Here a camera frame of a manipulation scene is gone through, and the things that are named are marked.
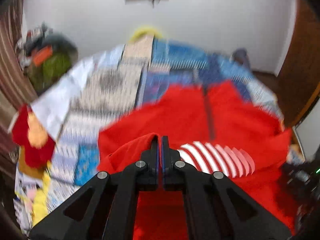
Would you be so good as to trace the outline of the red striped hoodie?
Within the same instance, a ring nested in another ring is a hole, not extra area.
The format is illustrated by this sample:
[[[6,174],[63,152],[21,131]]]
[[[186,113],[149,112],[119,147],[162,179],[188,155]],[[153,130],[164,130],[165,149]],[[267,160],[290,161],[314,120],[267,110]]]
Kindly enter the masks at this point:
[[[153,139],[162,142],[164,137],[199,175],[222,172],[276,217],[285,239],[293,236],[297,203],[280,169],[291,131],[274,114],[245,102],[229,81],[208,88],[172,85],[156,103],[100,131],[99,171],[123,171]]]

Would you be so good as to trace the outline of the red and orange plush toy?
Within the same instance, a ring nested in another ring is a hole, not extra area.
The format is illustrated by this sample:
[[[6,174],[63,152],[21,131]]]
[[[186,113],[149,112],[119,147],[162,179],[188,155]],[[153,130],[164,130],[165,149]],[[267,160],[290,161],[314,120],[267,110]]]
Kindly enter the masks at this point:
[[[55,141],[40,124],[31,108],[24,104],[13,122],[11,136],[24,148],[25,162],[31,168],[41,168],[51,161]]]

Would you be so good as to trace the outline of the brown wooden door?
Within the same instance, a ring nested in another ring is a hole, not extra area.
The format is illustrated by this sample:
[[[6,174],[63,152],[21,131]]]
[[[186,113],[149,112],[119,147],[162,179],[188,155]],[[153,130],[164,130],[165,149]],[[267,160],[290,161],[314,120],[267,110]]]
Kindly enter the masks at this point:
[[[319,95],[319,18],[305,0],[298,0],[295,29],[278,83],[284,124],[294,126]]]

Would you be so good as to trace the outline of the blue patchwork bedspread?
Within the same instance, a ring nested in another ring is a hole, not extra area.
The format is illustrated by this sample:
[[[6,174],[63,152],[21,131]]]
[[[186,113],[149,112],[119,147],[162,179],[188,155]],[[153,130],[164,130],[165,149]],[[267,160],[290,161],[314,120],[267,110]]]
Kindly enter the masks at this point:
[[[172,85],[231,81],[245,102],[283,121],[276,95],[252,71],[220,53],[145,35],[80,60],[29,107],[55,141],[41,168],[19,145],[14,206],[23,232],[84,185],[100,162],[98,134],[135,108],[156,103]]]

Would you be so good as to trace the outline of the grey-blue cloth on chair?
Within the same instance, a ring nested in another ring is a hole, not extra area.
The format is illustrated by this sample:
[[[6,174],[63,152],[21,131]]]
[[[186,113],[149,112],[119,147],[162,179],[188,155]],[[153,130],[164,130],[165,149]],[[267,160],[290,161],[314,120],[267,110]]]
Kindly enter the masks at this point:
[[[232,58],[234,61],[239,63],[240,65],[250,69],[251,64],[249,61],[249,57],[247,54],[247,50],[245,48],[238,48],[232,53]]]

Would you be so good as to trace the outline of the striped brown curtain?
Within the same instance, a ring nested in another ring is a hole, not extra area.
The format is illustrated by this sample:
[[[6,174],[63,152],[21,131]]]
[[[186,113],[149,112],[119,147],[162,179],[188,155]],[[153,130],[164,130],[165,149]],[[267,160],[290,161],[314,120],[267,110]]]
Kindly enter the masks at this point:
[[[10,122],[24,103],[37,95],[18,63],[15,45],[22,37],[23,0],[9,0],[1,11],[1,154],[16,145],[8,134]]]

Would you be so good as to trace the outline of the clutter pile with green bag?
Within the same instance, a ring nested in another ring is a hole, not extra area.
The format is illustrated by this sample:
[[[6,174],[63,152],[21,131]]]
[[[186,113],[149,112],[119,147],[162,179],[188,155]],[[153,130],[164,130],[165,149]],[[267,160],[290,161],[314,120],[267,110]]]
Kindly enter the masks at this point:
[[[23,75],[37,95],[56,83],[78,59],[77,46],[45,23],[27,31],[16,43],[15,50]]]

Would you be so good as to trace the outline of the yellow pillow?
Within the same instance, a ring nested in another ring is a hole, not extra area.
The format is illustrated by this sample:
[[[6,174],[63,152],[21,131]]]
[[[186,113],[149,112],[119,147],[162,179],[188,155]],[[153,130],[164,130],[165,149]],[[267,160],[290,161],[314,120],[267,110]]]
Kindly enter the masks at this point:
[[[136,42],[138,39],[145,35],[153,35],[155,38],[163,38],[163,35],[160,33],[159,30],[157,30],[154,27],[151,26],[142,26],[137,28],[132,36],[130,37],[129,41],[130,42]]]

